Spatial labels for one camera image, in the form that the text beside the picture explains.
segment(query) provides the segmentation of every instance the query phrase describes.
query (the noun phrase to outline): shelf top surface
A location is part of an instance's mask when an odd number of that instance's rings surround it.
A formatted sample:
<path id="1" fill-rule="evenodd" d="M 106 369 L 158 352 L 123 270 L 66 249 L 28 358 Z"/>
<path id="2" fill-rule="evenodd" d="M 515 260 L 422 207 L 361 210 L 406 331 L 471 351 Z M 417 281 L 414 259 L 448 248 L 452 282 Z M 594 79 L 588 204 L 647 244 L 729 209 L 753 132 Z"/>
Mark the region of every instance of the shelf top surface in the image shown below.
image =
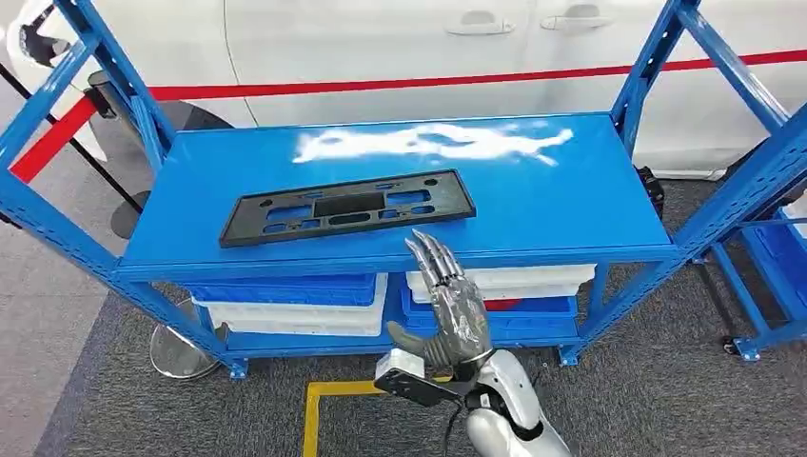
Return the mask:
<path id="1" fill-rule="evenodd" d="M 459 172 L 477 216 L 413 227 L 461 259 L 670 243 L 606 113 L 222 129 L 177 135 L 120 267 L 408 257 L 411 227 L 240 248 L 219 237 L 243 195 L 440 169 Z"/>

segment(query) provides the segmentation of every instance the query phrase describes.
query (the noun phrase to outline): black cable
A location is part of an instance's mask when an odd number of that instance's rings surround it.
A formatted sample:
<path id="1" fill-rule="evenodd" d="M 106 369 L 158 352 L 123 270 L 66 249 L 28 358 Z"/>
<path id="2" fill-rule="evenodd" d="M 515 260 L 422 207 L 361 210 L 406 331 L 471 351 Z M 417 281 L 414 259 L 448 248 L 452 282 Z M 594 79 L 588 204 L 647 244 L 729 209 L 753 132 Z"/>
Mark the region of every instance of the black cable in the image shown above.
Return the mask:
<path id="1" fill-rule="evenodd" d="M 6 82 L 9 83 L 9 85 L 11 85 L 14 90 L 16 90 L 17 93 L 19 93 L 23 98 L 26 100 L 30 99 L 30 92 L 25 88 L 25 86 L 20 84 L 19 80 L 17 80 L 17 78 L 11 74 L 11 72 L 3 64 L 0 64 L 0 75 L 2 75 L 3 79 L 5 79 Z M 48 113 L 48 117 L 46 117 L 46 119 L 48 119 L 48 122 L 51 124 L 56 123 L 56 118 L 50 115 L 50 113 Z M 97 160 L 95 160 L 95 157 L 92 157 L 92 154 L 90 154 L 88 150 L 81 146 L 81 143 L 76 141 L 75 138 L 70 138 L 69 143 L 74 149 L 76 149 L 79 155 L 81 155 L 82 158 L 84 158 L 84 160 L 91 167 L 93 167 L 95 171 L 97 171 L 98 174 L 100 174 L 101 177 L 103 177 L 104 180 L 107 181 L 107 183 L 109 183 L 109 185 L 112 186 L 112 188 L 115 189 L 132 208 L 134 208 L 135 211 L 137 211 L 138 214 L 143 212 L 143 207 L 140 206 L 140 204 L 137 203 L 137 201 L 134 200 L 131 195 L 129 195 L 120 184 L 118 184 L 117 181 L 115 181 L 115 178 L 113 178 L 112 175 L 109 174 L 109 172 L 106 171 Z"/>
<path id="2" fill-rule="evenodd" d="M 451 430 L 454 428 L 454 422 L 457 421 L 457 417 L 460 415 L 460 411 L 463 410 L 463 404 L 459 401 L 455 401 L 454 403 L 457 404 L 457 409 L 451 414 L 451 417 L 448 418 L 448 426 L 445 428 L 445 434 L 443 435 L 443 457 L 448 457 L 448 437 L 451 436 Z"/>

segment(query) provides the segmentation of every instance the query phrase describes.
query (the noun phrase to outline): plastic crate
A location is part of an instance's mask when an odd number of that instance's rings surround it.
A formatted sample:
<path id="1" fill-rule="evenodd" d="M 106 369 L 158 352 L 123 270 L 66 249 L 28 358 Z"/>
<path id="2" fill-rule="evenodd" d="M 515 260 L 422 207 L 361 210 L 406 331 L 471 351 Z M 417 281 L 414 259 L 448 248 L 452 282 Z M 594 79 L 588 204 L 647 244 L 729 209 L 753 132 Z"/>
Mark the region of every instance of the plastic crate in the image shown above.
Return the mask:
<path id="1" fill-rule="evenodd" d="M 751 245 L 749 254 L 788 317 L 807 318 L 807 248 L 800 233 L 793 226 L 766 226 L 743 236 L 764 248 Z"/>
<path id="2" fill-rule="evenodd" d="M 367 306 L 373 303 L 375 274 L 248 278 L 183 283 L 200 302 Z"/>
<path id="3" fill-rule="evenodd" d="M 213 326 L 226 322 L 233 331 L 331 336 L 381 334 L 387 275 L 375 276 L 375 293 L 368 306 L 278 303 L 194 303 L 207 307 Z"/>
<path id="4" fill-rule="evenodd" d="M 477 283 L 484 300 L 566 297 L 576 295 L 580 285 L 594 277 L 594 267 L 477 268 L 466 270 L 465 276 Z M 409 271 L 406 283 L 415 302 L 428 303 L 428 289 L 419 271 Z"/>
<path id="5" fill-rule="evenodd" d="M 401 288 L 401 305 L 407 328 L 436 328 L 431 304 L 412 300 L 412 292 Z M 553 326 L 574 320 L 578 313 L 576 297 L 528 298 L 503 311 L 487 311 L 491 328 L 525 329 Z"/>

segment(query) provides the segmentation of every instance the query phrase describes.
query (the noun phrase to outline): red stripe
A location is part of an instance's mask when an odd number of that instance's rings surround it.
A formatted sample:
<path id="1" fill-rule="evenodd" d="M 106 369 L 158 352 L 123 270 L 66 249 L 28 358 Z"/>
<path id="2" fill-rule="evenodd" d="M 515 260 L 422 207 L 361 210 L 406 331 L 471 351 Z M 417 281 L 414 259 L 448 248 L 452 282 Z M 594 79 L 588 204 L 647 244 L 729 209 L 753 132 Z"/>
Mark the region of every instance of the red stripe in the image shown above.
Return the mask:
<path id="1" fill-rule="evenodd" d="M 807 50 L 785 50 L 748 54 L 740 57 L 746 65 L 780 64 L 807 61 Z M 709 59 L 669 62 L 665 71 L 703 70 L 714 65 Z M 326 83 L 260 84 L 243 86 L 174 86 L 152 87 L 157 100 L 193 100 L 198 98 L 255 97 L 261 95 L 289 95 L 301 93 L 343 92 L 353 90 L 429 88 L 465 84 L 508 83 L 539 81 L 544 79 L 583 78 L 627 74 L 631 66 L 598 67 L 592 69 L 549 70 L 529 73 L 486 74 L 480 76 L 453 76 L 444 78 L 389 79 L 382 81 L 342 81 Z"/>
<path id="2" fill-rule="evenodd" d="M 55 124 L 12 167 L 11 173 L 20 181 L 30 183 L 34 176 L 50 162 L 75 132 L 85 125 L 95 112 L 95 105 L 82 97 L 64 117 Z"/>
<path id="3" fill-rule="evenodd" d="M 807 50 L 784 50 L 748 54 L 740 57 L 746 65 L 781 64 L 807 61 Z M 668 62 L 665 71 L 703 70 L 714 65 L 709 59 Z M 454 76 L 447 78 L 390 79 L 383 81 L 343 81 L 329 83 L 261 84 L 244 86 L 176 86 L 150 88 L 157 100 L 193 100 L 198 98 L 253 97 L 261 95 L 289 95 L 302 93 L 342 92 L 353 90 L 428 88 L 465 84 L 507 83 L 539 81 L 545 79 L 584 78 L 627 74 L 631 66 L 598 67 L 592 69 L 549 70 L 529 73 L 486 74 L 480 76 Z M 62 119 L 26 152 L 11 172 L 29 183 L 56 155 L 67 141 L 95 112 L 87 97 L 82 98 Z"/>

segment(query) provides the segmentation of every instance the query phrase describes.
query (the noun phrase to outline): white car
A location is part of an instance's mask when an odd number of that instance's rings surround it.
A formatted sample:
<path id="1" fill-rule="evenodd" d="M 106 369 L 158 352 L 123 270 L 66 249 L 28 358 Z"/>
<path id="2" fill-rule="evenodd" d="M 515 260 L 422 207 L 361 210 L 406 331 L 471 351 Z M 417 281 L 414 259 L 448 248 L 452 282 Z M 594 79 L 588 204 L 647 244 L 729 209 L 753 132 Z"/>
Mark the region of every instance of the white car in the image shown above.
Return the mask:
<path id="1" fill-rule="evenodd" d="M 366 81 L 630 66 L 663 0 L 96 0 L 149 86 Z M 75 35 L 50 0 L 8 29 L 13 69 L 38 87 Z M 790 110 L 807 100 L 807 1 L 703 0 L 700 10 Z M 705 54 L 684 33 L 670 61 Z M 86 65 L 61 115 L 98 70 Z M 624 74 L 356 92 L 187 100 L 235 127 L 610 109 Z M 648 96 L 635 162 L 716 178 L 766 136 L 714 69 L 666 71 Z M 90 129 L 77 139 L 103 157 Z"/>

